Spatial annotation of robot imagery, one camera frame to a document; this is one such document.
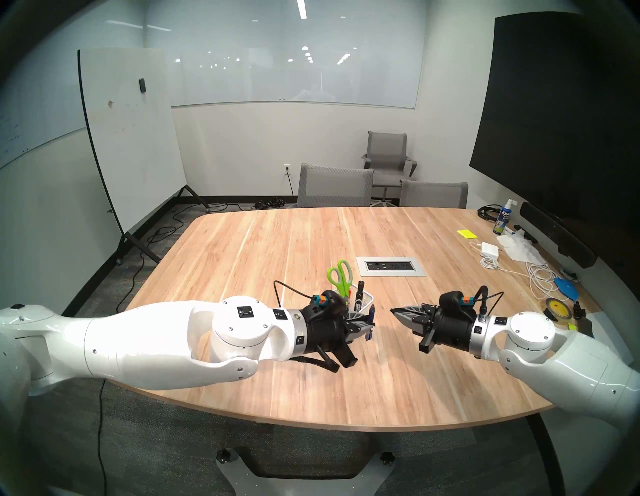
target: gray carpet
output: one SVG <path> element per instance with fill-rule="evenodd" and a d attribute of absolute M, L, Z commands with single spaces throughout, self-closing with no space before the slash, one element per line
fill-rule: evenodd
<path fill-rule="evenodd" d="M 160 226 L 186 205 L 176 205 Z M 229 207 L 226 211 L 236 211 Z M 177 218 L 185 226 L 151 245 L 164 255 L 204 208 Z M 78 313 L 106 316 L 131 288 L 141 264 L 132 250 Z M 155 264 L 145 260 L 135 295 Z M 97 459 L 101 380 L 72 380 L 29 398 L 22 423 L 24 456 L 47 483 L 86 496 L 102 494 Z M 101 454 L 110 495 L 224 495 L 234 491 L 215 464 L 235 448 L 260 476 L 352 477 L 377 451 L 392 451 L 396 469 L 378 495 L 548 495 L 540 452 L 524 419 L 471 429 L 421 433 L 356 433 L 291 428 L 230 419 L 173 406 L 109 382 L 102 394 Z"/>

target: sticky note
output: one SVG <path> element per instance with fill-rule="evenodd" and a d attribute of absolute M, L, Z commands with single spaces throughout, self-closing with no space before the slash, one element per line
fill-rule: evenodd
<path fill-rule="evenodd" d="M 465 239 L 473 239 L 475 237 L 477 237 L 475 234 L 473 234 L 469 229 L 462 229 L 459 231 L 456 231 L 460 236 L 463 236 Z"/>

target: writing on whiteboard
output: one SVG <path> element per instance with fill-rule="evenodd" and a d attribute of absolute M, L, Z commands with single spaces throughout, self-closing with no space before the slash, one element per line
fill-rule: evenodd
<path fill-rule="evenodd" d="M 13 155 L 20 139 L 20 125 L 11 116 L 0 115 L 0 143 L 2 156 Z"/>

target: scissors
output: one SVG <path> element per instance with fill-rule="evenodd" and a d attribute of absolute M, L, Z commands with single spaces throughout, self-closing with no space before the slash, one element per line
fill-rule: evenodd
<path fill-rule="evenodd" d="M 342 266 L 347 267 L 347 272 L 349 273 L 349 279 L 347 280 L 344 277 L 344 271 L 342 270 Z M 337 280 L 334 280 L 332 277 L 332 273 L 335 272 Z M 338 289 L 338 294 L 343 298 L 349 297 L 349 288 L 351 287 L 351 283 L 353 282 L 353 273 L 351 272 L 351 266 L 349 262 L 346 260 L 338 260 L 338 267 L 331 267 L 326 272 L 326 278 L 329 279 L 329 282 L 336 286 Z"/>

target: whiteboard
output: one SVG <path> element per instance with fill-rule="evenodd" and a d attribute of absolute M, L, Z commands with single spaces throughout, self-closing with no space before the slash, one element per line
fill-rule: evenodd
<path fill-rule="evenodd" d="M 84 127 L 77 50 L 142 47 L 144 14 L 135 0 L 109 0 L 87 9 L 42 40 L 15 67 L 0 88 L 0 168 Z"/>
<path fill-rule="evenodd" d="M 187 184 L 164 53 L 95 48 L 79 50 L 77 57 L 96 162 L 118 225 L 127 232 Z"/>
<path fill-rule="evenodd" d="M 150 1 L 146 22 L 164 30 L 150 29 L 147 46 L 167 53 L 172 106 L 289 100 L 415 107 L 425 0 L 305 5 L 301 19 L 296 0 Z"/>

